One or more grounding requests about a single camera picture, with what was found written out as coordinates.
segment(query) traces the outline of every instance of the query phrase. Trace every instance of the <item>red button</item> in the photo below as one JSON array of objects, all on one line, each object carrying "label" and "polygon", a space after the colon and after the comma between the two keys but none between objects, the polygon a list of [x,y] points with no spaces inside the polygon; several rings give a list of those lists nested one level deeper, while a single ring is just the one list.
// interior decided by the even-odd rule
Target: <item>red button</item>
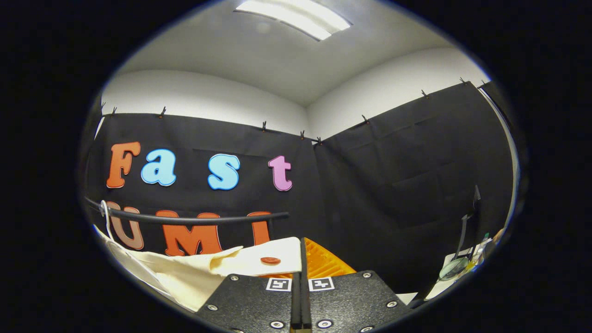
[{"label": "red button", "polygon": [[261,258],[261,261],[265,262],[266,264],[272,264],[272,265],[276,265],[281,262],[281,260],[274,258],[274,257],[263,257],[263,258]]}]

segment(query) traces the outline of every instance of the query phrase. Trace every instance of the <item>ceiling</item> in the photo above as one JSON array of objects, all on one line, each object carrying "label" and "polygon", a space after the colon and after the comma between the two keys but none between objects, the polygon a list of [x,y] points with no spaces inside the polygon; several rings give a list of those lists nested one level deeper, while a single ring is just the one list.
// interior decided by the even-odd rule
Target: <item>ceiling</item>
[{"label": "ceiling", "polygon": [[355,75],[392,58],[450,42],[373,0],[322,0],[353,26],[316,41],[270,18],[233,12],[244,0],[210,5],[169,28],[117,75],[148,69],[214,75],[307,107]]}]

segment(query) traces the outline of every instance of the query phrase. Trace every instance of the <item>blue letter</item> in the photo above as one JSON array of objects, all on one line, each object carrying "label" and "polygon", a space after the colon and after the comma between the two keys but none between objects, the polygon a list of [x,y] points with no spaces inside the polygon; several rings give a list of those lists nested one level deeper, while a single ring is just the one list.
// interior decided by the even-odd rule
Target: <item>blue letter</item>
[{"label": "blue letter", "polygon": [[[160,157],[159,162],[152,162]],[[148,184],[159,183],[162,186],[169,186],[175,182],[177,176],[173,174],[175,167],[175,154],[168,149],[156,149],[146,155],[150,163],[142,168],[142,180]]]},{"label": "blue letter", "polygon": [[239,183],[239,158],[234,155],[216,154],[210,158],[208,167],[212,174],[208,184],[212,190],[232,190]]}]

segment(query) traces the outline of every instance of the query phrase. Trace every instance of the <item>cream cloth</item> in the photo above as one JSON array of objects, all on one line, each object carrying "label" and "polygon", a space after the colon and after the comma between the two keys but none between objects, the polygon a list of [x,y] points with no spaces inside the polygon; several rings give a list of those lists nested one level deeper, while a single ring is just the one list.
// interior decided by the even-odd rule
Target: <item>cream cloth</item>
[{"label": "cream cloth", "polygon": [[[133,276],[173,302],[197,311],[229,274],[261,276],[302,270],[300,240],[289,237],[244,248],[237,246],[215,254],[170,257],[154,252],[123,248],[96,231],[115,259]],[[277,265],[261,262],[262,257],[279,258]]]}]

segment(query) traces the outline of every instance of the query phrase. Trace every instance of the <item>pink letter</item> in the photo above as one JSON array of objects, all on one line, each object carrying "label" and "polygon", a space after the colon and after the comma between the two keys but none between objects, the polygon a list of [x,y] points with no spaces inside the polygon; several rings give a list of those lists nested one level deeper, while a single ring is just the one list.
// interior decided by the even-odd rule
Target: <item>pink letter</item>
[{"label": "pink letter", "polygon": [[274,186],[278,191],[284,192],[292,188],[292,181],[286,180],[286,170],[290,170],[292,165],[282,155],[272,159],[267,165],[274,169]]}]

